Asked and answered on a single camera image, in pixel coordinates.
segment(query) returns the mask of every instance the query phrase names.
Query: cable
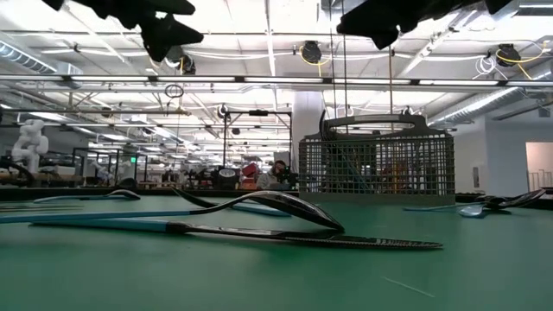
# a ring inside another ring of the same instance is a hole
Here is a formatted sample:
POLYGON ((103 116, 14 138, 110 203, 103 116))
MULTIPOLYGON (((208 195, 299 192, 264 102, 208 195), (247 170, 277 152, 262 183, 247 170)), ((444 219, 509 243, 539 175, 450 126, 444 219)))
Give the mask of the cable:
POLYGON ((530 61, 533 61, 533 60, 537 60, 538 58, 542 57, 542 55, 545 53, 545 47, 547 47, 547 42, 543 43, 542 51, 540 52, 540 54, 538 56, 531 57, 528 60, 509 60, 509 59, 507 59, 503 56, 499 56, 499 52, 501 52, 500 49, 498 49, 495 52, 495 56, 497 58, 499 58, 500 60, 508 61, 508 62, 515 63, 515 64, 524 64, 524 63, 527 63, 527 62, 530 62, 530 61))
POLYGON ((319 67, 319 77, 321 77, 321 66, 328 63, 332 58, 330 58, 330 59, 328 59, 328 60, 326 60, 325 62, 322 62, 322 63, 320 61, 318 61, 316 64, 312 64, 312 63, 308 62, 305 58, 303 58, 302 52, 303 52, 303 46, 300 46, 300 57, 302 58, 302 60, 310 66, 319 67))
POLYGON ((524 68, 520 65, 520 64, 517 64, 518 68, 520 68, 520 70, 522 71, 522 73, 524 73, 524 75, 526 76, 526 78, 528 78, 529 80, 533 80, 533 78, 524 70, 524 68))

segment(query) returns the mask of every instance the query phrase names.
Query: person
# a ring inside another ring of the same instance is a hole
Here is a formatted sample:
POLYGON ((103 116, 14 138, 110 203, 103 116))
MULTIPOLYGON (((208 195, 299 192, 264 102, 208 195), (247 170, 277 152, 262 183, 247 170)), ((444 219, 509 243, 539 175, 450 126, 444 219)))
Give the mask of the person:
POLYGON ((278 176, 284 173, 286 168, 286 163, 284 161, 278 160, 275 162, 275 165, 270 169, 269 172, 260 175, 257 178, 256 186, 260 190, 284 190, 285 184, 279 181, 278 176))

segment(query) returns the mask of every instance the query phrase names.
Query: green table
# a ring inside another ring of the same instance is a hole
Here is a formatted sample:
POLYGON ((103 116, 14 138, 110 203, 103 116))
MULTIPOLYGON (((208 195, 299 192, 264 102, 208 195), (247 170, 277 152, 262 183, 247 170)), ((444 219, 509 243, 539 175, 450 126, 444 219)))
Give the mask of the green table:
MULTIPOLYGON (((551 310, 553 213, 463 219, 401 206, 322 206, 352 235, 443 251, 341 250, 220 236, 0 225, 0 308, 23 310, 551 310)), ((193 208, 176 197, 87 211, 193 208)), ((195 224, 313 229, 226 210, 195 224)))

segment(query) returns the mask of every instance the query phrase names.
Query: pillar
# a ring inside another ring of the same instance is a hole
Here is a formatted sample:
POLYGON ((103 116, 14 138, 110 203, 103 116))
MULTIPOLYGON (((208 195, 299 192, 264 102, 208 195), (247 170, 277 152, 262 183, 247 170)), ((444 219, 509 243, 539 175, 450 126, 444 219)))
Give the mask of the pillar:
POLYGON ((319 132, 319 120, 324 111, 322 92, 296 92, 292 104, 292 163, 298 172, 299 142, 307 135, 319 132))

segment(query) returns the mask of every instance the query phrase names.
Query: handle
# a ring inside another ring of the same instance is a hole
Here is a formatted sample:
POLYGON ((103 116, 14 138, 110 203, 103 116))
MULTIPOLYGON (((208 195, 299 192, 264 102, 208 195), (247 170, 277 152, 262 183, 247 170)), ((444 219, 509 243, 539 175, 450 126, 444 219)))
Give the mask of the handle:
POLYGON ((379 114, 362 115, 353 117, 340 117, 324 121, 328 127, 346 126, 352 124, 380 124, 380 123, 400 123, 413 124, 415 129, 429 130, 426 125, 426 119, 423 116, 410 116, 398 114, 379 114))

